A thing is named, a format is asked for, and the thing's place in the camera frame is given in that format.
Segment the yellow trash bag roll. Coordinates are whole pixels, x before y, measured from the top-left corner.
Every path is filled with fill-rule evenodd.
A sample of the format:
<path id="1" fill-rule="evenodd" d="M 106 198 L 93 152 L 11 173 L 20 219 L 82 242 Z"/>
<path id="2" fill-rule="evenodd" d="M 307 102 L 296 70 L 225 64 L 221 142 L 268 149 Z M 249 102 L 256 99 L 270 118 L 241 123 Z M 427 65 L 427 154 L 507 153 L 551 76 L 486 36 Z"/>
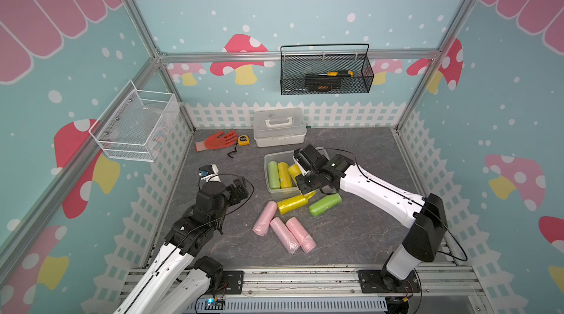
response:
<path id="1" fill-rule="evenodd" d="M 302 174 L 301 167 L 298 164 L 293 164 L 288 169 L 289 175 L 295 181 L 298 176 Z"/>
<path id="2" fill-rule="evenodd" d="M 281 189 L 291 188 L 293 186 L 292 178 L 289 175 L 289 165 L 285 162 L 278 163 L 278 176 Z"/>
<path id="3" fill-rule="evenodd" d="M 277 203 L 278 211 L 281 215 L 284 215 L 290 211 L 294 211 L 298 208 L 302 208 L 305 205 L 308 205 L 309 200 L 316 194 L 316 191 L 312 191 L 305 195 L 300 194 L 297 196 L 293 196 L 288 199 L 284 199 Z"/>

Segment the light green trash bag roll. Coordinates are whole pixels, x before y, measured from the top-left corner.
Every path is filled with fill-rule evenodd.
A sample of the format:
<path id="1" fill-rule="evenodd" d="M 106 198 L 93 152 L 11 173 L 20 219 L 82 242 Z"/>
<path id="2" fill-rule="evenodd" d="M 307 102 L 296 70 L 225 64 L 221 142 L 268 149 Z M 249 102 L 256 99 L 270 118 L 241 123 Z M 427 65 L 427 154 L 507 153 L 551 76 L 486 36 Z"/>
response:
<path id="1" fill-rule="evenodd" d="M 324 196 L 322 199 L 318 200 L 314 204 L 311 204 L 308 207 L 308 210 L 313 217 L 317 217 L 341 203 L 342 203 L 342 198 L 340 194 L 334 193 L 332 195 Z"/>

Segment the pale green trash bag roll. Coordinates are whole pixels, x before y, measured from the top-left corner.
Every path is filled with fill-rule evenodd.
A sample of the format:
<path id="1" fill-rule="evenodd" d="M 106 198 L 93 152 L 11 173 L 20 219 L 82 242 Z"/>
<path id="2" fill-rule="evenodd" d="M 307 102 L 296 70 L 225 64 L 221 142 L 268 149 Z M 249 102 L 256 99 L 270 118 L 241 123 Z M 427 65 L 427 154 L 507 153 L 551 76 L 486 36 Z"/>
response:
<path id="1" fill-rule="evenodd" d="M 268 176 L 269 188 L 271 190 L 278 190 L 281 188 L 278 163 L 276 161 L 270 161 L 267 164 L 267 176 Z"/>

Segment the pink trash bag roll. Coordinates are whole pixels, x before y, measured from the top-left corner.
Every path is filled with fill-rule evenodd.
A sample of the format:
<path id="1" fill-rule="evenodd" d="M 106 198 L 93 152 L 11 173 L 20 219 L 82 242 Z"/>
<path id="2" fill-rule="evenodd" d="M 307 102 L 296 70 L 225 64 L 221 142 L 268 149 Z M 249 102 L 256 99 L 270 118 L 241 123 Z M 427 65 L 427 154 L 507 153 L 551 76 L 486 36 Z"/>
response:
<path id="1" fill-rule="evenodd" d="M 316 246 L 316 242 L 305 229 L 305 227 L 299 222 L 299 220 L 295 217 L 290 218 L 286 222 L 286 227 L 289 229 L 290 233 L 295 237 L 298 241 L 301 249 L 305 253 L 311 252 Z"/>
<path id="2" fill-rule="evenodd" d="M 301 247 L 295 236 L 293 236 L 286 224 L 283 223 L 280 218 L 275 217 L 270 222 L 270 227 L 289 254 L 294 254 Z"/>
<path id="3" fill-rule="evenodd" d="M 270 222 L 273 220 L 277 210 L 278 204 L 275 201 L 269 201 L 265 205 L 261 215 L 254 224 L 253 231 L 255 234 L 261 237 L 266 236 L 270 227 Z"/>

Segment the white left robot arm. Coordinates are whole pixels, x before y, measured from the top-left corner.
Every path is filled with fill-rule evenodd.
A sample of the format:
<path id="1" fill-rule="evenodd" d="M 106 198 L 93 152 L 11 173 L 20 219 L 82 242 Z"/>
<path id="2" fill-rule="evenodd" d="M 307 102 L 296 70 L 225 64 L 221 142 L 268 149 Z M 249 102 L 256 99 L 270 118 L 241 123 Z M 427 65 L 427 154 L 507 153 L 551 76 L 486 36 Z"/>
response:
<path id="1" fill-rule="evenodd" d="M 195 204 L 177 220 L 151 265 L 116 313 L 183 313 L 206 292 L 216 292 L 223 266 L 210 256 L 198 258 L 231 214 L 253 196 L 254 185 L 234 174 L 226 185 L 219 176 L 198 184 Z"/>

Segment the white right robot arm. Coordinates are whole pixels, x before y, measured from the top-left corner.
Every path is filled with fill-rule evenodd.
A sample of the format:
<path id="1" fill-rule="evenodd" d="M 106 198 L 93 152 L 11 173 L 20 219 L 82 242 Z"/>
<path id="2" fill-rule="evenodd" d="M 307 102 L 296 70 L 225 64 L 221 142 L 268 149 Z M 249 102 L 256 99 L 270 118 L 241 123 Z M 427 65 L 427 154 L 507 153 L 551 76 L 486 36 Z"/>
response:
<path id="1" fill-rule="evenodd" d="M 421 196 L 401 189 L 361 167 L 352 152 L 335 152 L 327 158 L 323 149 L 311 144 L 296 149 L 292 158 L 300 170 L 296 177 L 298 188 L 303 193 L 324 188 L 350 193 L 399 221 L 408 229 L 402 243 L 375 276 L 361 274 L 359 280 L 367 285 L 367 293 L 377 289 L 388 293 L 420 292 L 417 267 L 433 262 L 441 251 L 444 236 L 451 233 L 442 198 L 434 193 Z"/>

